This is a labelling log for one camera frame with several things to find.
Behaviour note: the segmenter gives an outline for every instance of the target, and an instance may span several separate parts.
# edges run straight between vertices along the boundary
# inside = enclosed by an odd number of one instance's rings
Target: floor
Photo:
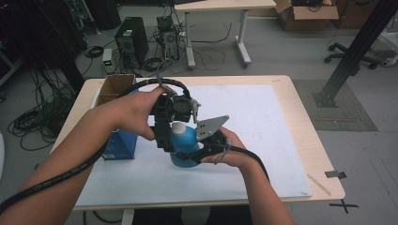
[[[130,15],[131,7],[122,7],[120,15]],[[112,41],[115,30],[89,34],[88,44],[104,45]],[[148,24],[150,37],[155,30]],[[234,35],[238,24],[232,25],[231,35],[218,44],[194,43],[197,50],[197,68],[187,70],[186,59],[162,76],[222,76],[222,75],[288,75],[292,79],[327,80],[338,65],[338,60],[325,64],[328,44],[338,41],[349,45],[358,30],[337,30],[331,24],[324,31],[285,32],[275,18],[250,18],[246,27],[245,44],[253,63],[243,68]],[[207,28],[194,26],[192,36],[198,40],[223,38],[227,31],[221,24]],[[149,55],[154,52],[150,43]],[[387,46],[376,44],[371,56],[384,60],[391,56]],[[90,60],[80,55],[76,64],[85,71]],[[141,71],[143,76],[152,75]],[[94,60],[85,77],[104,77],[100,60]],[[329,206],[335,202],[286,203],[297,224],[396,224],[398,221],[398,65],[378,67],[375,70],[362,64],[360,72],[347,81],[350,88],[378,128],[377,132],[317,131],[334,168],[345,172],[341,182],[345,190],[344,202],[358,207]],[[20,147],[20,139],[7,132],[8,124],[16,116],[35,106],[35,85],[23,67],[0,87],[7,100],[0,103],[0,131],[5,139],[6,161],[0,181],[0,199],[3,201],[21,186],[23,180],[48,154],[51,147],[27,152]],[[31,134],[25,143],[41,146],[37,134]],[[121,211],[99,211],[104,218],[121,219]],[[208,208],[185,208],[186,224],[205,224]],[[105,224],[87,213],[88,224]],[[67,224],[82,224],[83,213],[73,212]]]

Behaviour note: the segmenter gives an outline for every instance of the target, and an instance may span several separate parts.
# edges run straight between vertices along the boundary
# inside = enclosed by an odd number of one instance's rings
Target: blue spray bottle
[[[196,130],[192,127],[185,126],[182,122],[172,124],[171,141],[174,145],[175,152],[170,153],[170,158],[177,167],[189,168],[198,164],[192,160],[180,160],[176,154],[193,153],[199,150],[198,141],[196,141]]]

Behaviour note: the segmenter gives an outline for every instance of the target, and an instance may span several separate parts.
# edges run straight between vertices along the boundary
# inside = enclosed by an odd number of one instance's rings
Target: desk
[[[234,14],[235,12],[240,12],[239,36],[236,37],[236,39],[239,52],[243,58],[243,66],[246,67],[252,63],[252,60],[250,59],[248,52],[246,51],[246,47],[243,43],[248,10],[252,8],[275,8],[275,6],[276,4],[273,0],[206,0],[201,2],[176,5],[176,11],[185,13],[185,45],[188,58],[188,67],[190,69],[193,69],[195,67],[190,32],[191,14],[193,14],[193,16],[202,16],[202,19],[208,19],[208,16],[211,15],[213,18],[215,14],[219,14],[219,17],[217,19],[217,21],[219,21],[219,18],[225,17],[227,14],[228,16],[230,16],[231,13]]]
[[[268,84],[271,85],[282,108],[284,118],[293,143],[297,149],[299,159],[307,175],[308,183],[312,190],[311,197],[282,198],[284,202],[296,201],[318,201],[318,200],[340,200],[344,197],[344,189],[338,178],[327,178],[325,172],[333,171],[333,167],[320,142],[311,120],[306,113],[299,95],[287,76],[236,76],[236,77],[180,77],[172,78],[183,82],[186,85],[218,85],[218,84]],[[103,79],[93,79],[86,81],[84,87],[76,99],[76,102],[63,126],[54,148],[64,140],[71,129],[76,125],[84,113],[90,108],[91,102],[102,86]],[[159,149],[159,156],[164,154]],[[128,209],[128,208],[148,208],[148,207],[167,207],[167,206],[198,206],[212,204],[238,204],[247,203],[242,201],[218,201],[218,202],[148,202],[120,204],[120,205],[76,205],[75,210],[96,210],[96,209]]]

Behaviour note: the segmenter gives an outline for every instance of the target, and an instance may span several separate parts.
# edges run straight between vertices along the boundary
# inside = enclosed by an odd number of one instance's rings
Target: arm
[[[146,139],[155,135],[147,124],[150,110],[163,89],[137,93],[88,111],[50,156],[29,177],[22,189],[68,171],[93,156],[113,130],[122,128]],[[0,224],[64,224],[91,169],[12,205],[0,215]]]
[[[220,131],[231,139],[232,145],[245,148],[237,134],[224,127]],[[219,156],[205,157],[202,162],[214,163]],[[275,193],[257,161],[239,152],[228,152],[222,162],[238,167],[242,173],[248,193],[253,224],[295,224],[292,216]]]

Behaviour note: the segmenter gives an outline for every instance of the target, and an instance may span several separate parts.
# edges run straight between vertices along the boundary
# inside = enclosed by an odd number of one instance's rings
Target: office chair
[[[343,53],[330,54],[328,57],[325,58],[325,60],[324,60],[325,63],[330,63],[332,58],[343,58],[344,54],[348,50],[345,46],[336,42],[329,46],[329,51],[334,51],[336,48],[339,49],[340,51],[342,51]],[[377,68],[377,65],[380,64],[380,61],[378,61],[374,58],[367,57],[367,56],[363,56],[360,60],[370,63],[370,65],[368,67],[369,69],[375,69],[375,68]],[[360,64],[357,64],[356,68],[352,71],[351,76],[356,75],[358,73],[358,71],[360,71]]]

